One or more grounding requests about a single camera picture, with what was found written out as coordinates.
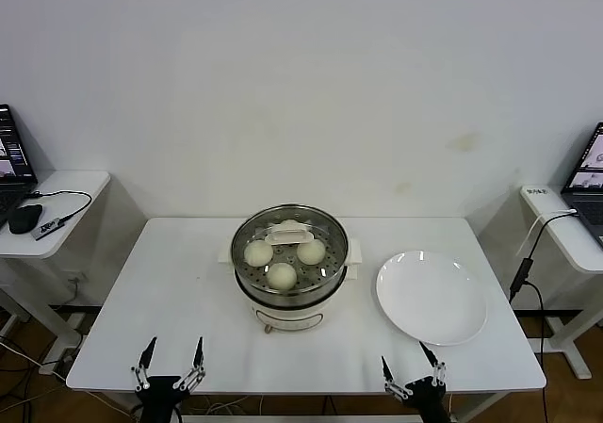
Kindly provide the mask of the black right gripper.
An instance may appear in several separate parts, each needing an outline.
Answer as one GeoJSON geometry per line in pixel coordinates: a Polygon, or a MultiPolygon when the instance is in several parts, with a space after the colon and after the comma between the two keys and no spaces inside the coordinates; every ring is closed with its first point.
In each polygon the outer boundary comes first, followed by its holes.
{"type": "Polygon", "coordinates": [[[419,345],[432,367],[432,376],[409,382],[406,389],[397,384],[382,356],[384,390],[395,399],[407,399],[407,406],[418,411],[424,423],[448,423],[448,411],[443,404],[446,364],[440,362],[423,342],[419,342],[419,345]]]}

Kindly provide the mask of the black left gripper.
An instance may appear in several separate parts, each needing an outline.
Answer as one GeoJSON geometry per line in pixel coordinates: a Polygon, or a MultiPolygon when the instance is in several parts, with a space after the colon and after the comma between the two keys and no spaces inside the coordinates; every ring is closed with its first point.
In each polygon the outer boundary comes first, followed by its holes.
{"type": "Polygon", "coordinates": [[[199,338],[192,367],[182,378],[178,376],[148,377],[148,368],[153,358],[157,337],[154,336],[142,351],[139,361],[131,367],[136,380],[135,391],[139,399],[141,423],[170,423],[175,417],[183,422],[180,404],[185,399],[184,390],[194,390],[204,379],[204,339],[199,338]]]}

